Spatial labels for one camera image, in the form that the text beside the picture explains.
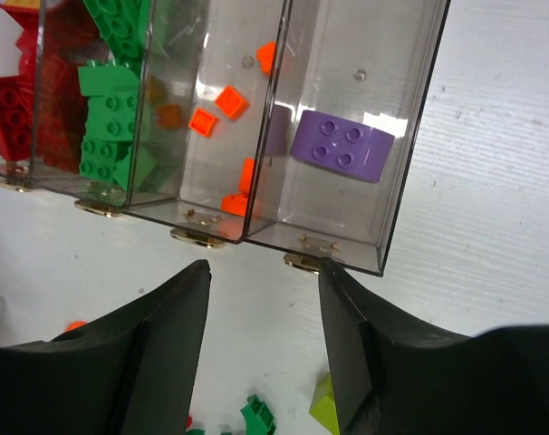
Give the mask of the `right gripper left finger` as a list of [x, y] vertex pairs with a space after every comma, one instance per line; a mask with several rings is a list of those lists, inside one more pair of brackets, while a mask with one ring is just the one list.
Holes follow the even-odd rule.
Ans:
[[182, 434], [210, 290], [198, 260], [51, 341], [0, 347], [0, 434]]

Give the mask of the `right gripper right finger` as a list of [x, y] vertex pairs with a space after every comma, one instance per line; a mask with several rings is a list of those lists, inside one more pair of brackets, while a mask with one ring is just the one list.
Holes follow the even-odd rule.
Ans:
[[549, 325], [454, 333], [331, 259], [319, 295], [340, 433], [549, 434]]

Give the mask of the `lime green stepped brick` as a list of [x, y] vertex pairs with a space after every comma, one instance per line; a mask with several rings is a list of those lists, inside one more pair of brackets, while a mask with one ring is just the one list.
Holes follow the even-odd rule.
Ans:
[[329, 373], [316, 384], [309, 414], [332, 435], [340, 434], [332, 379]]

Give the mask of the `purple lego brick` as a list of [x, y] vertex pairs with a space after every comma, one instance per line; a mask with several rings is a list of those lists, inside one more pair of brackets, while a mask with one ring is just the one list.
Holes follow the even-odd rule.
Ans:
[[320, 111], [304, 111], [290, 155], [344, 176], [377, 183], [387, 163], [393, 135]]

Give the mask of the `green lego brick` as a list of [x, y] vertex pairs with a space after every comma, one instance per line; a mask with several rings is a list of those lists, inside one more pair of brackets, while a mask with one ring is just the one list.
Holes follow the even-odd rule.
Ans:
[[124, 189], [128, 177], [120, 165], [129, 161], [136, 129], [140, 80], [123, 63], [90, 60], [78, 68], [81, 95], [87, 99], [79, 171], [87, 179]]

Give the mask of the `red round lego piece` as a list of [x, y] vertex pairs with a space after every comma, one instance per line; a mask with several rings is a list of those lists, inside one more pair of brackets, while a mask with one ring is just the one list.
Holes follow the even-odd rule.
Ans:
[[20, 75], [0, 77], [0, 157], [28, 160], [32, 150], [32, 126], [22, 104]]

